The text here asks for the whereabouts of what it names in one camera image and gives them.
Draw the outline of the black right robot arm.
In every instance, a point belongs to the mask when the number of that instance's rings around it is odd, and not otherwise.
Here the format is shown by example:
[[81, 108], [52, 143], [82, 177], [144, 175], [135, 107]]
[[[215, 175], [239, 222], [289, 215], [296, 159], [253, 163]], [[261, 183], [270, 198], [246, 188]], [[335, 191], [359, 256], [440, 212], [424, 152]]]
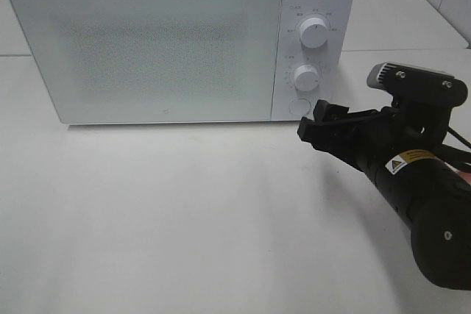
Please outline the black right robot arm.
[[352, 113], [320, 100], [300, 140], [366, 175], [410, 230], [417, 267], [431, 283], [470, 289], [470, 152], [426, 135], [427, 109], [413, 125], [398, 107]]

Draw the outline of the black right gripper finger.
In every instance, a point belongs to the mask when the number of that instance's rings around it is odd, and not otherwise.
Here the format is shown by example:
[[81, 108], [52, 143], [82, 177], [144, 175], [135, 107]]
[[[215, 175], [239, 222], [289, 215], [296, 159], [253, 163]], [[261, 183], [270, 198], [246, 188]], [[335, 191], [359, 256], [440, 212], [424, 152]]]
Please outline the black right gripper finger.
[[338, 156], [339, 139], [336, 134], [339, 132], [339, 127], [340, 124], [335, 121], [302, 117], [297, 128], [297, 135], [302, 142], [309, 143], [317, 151]]
[[325, 123], [343, 119], [349, 112], [349, 107], [338, 104], [331, 104], [326, 100], [318, 100], [314, 110], [313, 117], [316, 123]]

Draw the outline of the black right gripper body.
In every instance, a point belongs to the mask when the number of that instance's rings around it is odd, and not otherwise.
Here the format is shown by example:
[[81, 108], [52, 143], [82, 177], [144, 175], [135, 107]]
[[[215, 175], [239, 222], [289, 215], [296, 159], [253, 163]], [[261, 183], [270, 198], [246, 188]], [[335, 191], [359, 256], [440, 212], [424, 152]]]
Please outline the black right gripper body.
[[450, 107], [404, 98], [380, 111], [348, 113], [339, 120], [339, 155], [369, 178], [392, 178], [414, 164], [443, 161], [450, 114]]

